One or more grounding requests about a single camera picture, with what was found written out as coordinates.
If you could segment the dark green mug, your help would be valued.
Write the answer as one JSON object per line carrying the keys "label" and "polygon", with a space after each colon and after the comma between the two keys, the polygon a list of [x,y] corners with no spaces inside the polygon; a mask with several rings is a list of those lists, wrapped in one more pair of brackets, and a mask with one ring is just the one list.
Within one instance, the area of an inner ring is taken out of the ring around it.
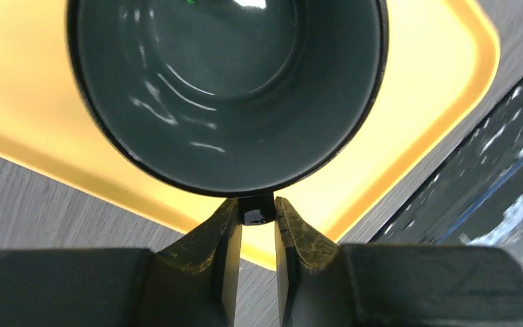
{"label": "dark green mug", "polygon": [[69,1],[90,116],[143,172],[234,198],[244,225],[324,167],[374,106],[385,1]]}

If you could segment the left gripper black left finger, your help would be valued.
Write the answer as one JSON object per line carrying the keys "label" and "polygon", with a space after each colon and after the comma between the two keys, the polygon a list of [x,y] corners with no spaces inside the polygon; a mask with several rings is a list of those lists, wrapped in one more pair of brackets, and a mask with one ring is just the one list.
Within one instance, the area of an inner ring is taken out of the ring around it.
{"label": "left gripper black left finger", "polygon": [[228,199],[161,251],[0,250],[0,326],[232,326],[239,220]]}

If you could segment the yellow tray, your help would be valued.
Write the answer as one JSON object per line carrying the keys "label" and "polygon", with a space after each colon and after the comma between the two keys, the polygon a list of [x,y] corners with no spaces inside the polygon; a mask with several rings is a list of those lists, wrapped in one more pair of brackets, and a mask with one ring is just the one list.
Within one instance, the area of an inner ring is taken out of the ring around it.
{"label": "yellow tray", "polygon": [[[379,96],[328,165],[278,192],[332,240],[346,234],[471,112],[500,58],[476,1],[389,1],[390,49]],[[64,1],[0,1],[0,156],[187,233],[221,200],[167,186],[96,128],[75,86]]]}

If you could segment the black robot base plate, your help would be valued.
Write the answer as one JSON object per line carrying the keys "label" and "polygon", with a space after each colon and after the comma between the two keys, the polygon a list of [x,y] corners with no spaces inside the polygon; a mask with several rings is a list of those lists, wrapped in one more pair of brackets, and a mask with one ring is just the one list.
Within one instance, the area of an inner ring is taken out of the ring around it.
{"label": "black robot base plate", "polygon": [[523,265],[523,78],[373,240],[502,247]]}

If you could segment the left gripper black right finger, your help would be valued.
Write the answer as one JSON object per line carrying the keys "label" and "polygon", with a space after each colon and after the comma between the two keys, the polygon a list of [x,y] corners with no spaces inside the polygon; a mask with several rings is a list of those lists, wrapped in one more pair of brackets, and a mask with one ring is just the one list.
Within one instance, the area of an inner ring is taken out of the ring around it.
{"label": "left gripper black right finger", "polygon": [[523,326],[523,268],[502,249],[337,245],[275,208],[282,326]]}

